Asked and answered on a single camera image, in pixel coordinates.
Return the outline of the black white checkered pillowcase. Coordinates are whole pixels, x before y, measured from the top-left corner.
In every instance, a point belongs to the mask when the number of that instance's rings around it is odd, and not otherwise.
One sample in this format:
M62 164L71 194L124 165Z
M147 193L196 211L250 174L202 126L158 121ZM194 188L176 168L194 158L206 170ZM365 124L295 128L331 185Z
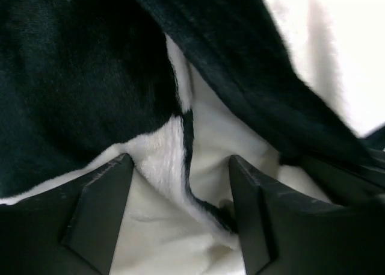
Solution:
M133 163L109 274L247 274L229 161L384 161L384 0L1 0L1 205Z

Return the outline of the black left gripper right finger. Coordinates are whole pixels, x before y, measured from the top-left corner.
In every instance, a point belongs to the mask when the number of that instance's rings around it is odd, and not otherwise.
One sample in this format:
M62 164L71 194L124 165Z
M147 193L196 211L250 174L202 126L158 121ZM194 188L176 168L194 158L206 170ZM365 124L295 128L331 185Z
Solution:
M229 161L247 274L383 274L384 161L349 167L305 157L336 203L302 194L240 156Z

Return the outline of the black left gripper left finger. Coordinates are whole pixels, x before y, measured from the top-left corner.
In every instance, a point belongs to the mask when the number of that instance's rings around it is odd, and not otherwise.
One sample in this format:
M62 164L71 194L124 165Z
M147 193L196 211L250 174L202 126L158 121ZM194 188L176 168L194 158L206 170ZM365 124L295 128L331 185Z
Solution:
M15 205L1 205L1 274L109 274L131 185L120 155Z

